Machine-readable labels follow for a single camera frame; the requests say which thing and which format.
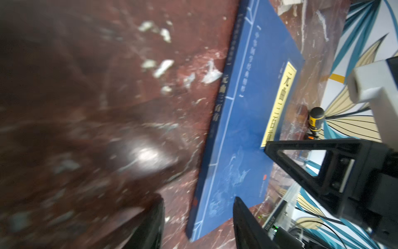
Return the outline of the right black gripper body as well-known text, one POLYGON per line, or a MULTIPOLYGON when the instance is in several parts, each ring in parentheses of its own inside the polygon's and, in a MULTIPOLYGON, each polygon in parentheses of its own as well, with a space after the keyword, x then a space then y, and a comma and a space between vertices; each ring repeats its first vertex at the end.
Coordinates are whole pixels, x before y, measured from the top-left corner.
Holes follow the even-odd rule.
POLYGON ((367 140, 326 140, 323 207, 398 247, 398 153, 367 140))

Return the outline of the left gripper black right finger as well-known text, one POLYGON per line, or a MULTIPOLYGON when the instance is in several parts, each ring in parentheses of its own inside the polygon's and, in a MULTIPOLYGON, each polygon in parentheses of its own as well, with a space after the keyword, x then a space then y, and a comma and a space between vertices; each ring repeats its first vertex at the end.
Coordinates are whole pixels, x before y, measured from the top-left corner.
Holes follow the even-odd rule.
POLYGON ((238 249, 277 248, 240 197, 233 204, 233 226, 238 249))

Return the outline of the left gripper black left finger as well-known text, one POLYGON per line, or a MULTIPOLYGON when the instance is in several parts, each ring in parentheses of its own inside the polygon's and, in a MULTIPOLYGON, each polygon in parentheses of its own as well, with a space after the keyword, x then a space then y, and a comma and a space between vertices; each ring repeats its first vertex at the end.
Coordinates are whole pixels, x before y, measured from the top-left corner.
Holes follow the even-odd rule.
POLYGON ((156 197, 123 249, 161 249, 165 225, 164 199, 156 197))

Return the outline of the blue book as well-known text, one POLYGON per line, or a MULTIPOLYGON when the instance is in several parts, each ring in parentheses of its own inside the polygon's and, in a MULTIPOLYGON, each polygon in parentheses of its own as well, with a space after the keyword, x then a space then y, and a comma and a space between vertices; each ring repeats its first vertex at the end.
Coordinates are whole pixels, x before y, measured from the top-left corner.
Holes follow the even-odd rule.
POLYGON ((277 141, 304 66, 295 41, 269 1, 241 1, 207 134, 187 223, 190 242, 233 216, 236 197, 265 199, 277 141))

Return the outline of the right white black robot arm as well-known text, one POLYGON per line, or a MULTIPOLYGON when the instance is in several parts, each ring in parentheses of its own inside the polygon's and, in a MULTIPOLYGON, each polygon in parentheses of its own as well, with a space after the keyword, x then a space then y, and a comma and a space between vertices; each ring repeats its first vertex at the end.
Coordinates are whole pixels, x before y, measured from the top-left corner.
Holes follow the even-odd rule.
POLYGON ((369 103, 380 142, 361 139, 272 141, 265 153, 330 214, 366 229, 392 249, 398 246, 398 59, 358 67, 348 76, 354 103, 369 103), (311 176, 285 150, 325 150, 311 176))

